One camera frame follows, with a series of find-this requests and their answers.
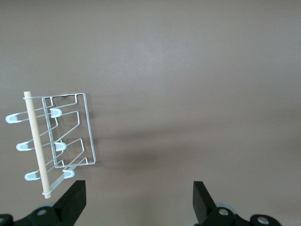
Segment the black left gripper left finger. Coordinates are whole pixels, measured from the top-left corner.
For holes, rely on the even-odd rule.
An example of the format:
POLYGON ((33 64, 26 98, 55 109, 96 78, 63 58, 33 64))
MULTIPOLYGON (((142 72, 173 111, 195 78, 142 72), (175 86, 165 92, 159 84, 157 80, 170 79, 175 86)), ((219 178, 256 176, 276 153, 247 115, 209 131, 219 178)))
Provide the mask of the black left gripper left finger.
POLYGON ((51 207, 33 211, 27 218, 31 226, 72 226, 87 203, 86 182, 77 180, 51 207))

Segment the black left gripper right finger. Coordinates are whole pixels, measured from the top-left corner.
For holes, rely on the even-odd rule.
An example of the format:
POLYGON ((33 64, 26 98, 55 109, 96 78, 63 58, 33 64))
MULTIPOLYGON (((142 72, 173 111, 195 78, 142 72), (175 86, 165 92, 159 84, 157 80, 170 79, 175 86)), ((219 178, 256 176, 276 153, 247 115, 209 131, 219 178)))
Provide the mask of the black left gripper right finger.
POLYGON ((196 226, 244 226, 245 221, 229 208, 217 207, 202 181, 193 183, 193 209, 196 226))

